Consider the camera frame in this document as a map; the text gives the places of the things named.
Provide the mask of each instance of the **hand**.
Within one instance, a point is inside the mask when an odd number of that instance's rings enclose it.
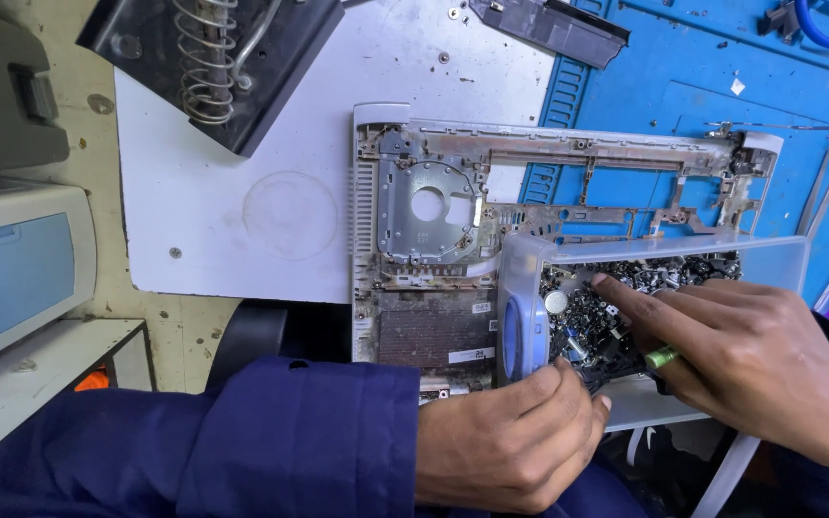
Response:
[[[492,391],[439,399],[418,415],[414,499],[537,514],[591,462],[610,418],[565,359]]]
[[[829,343],[798,295],[716,279],[654,297],[602,274],[592,283],[643,353],[681,354],[658,370],[681,401],[829,466]]]

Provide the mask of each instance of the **metal spring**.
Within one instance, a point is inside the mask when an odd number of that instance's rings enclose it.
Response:
[[[236,46],[236,41],[225,33],[228,30],[236,28],[236,21],[229,17],[227,13],[228,9],[233,9],[238,6],[238,1],[199,1],[209,6],[223,9],[226,12],[226,20],[225,23],[220,23],[212,19],[204,18],[184,8],[178,0],[171,0],[171,3],[179,11],[175,15],[174,21],[175,27],[180,31],[178,35],[178,50],[181,52],[180,68],[184,71],[184,74],[181,76],[181,104],[184,112],[194,121],[212,125],[225,124],[232,118],[233,96],[229,88],[232,88],[235,84],[228,73],[229,69],[235,66],[235,61],[225,52],[234,49]],[[219,29],[219,36],[222,42],[208,41],[202,34],[203,27],[198,27],[199,31],[191,31],[186,28],[181,23],[185,17],[203,26]],[[210,59],[206,59],[209,57],[207,54],[211,51],[222,53],[223,63],[213,63]],[[225,83],[213,82],[210,74],[211,70],[222,70]],[[215,99],[213,97],[214,88],[225,88],[225,96],[223,99]]]

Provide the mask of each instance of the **navy blue uniform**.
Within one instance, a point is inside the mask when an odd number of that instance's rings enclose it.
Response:
[[[415,508],[417,370],[289,363],[259,359],[200,395],[54,398],[0,443],[0,516],[488,515]],[[776,467],[789,515],[829,517],[828,468],[782,448]],[[595,461],[543,516],[647,514]]]

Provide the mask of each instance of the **white shelf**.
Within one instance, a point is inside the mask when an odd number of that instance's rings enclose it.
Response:
[[[142,336],[142,320],[63,320],[0,353],[0,441],[114,347]]]

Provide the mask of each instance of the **assorted screws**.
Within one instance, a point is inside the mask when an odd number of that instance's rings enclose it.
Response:
[[[647,371],[632,336],[617,318],[619,310],[591,286],[598,272],[649,295],[661,289],[698,286],[710,278],[737,280],[742,276],[737,252],[544,266],[539,294],[549,312],[550,360],[556,356],[569,359],[592,392],[612,379]]]

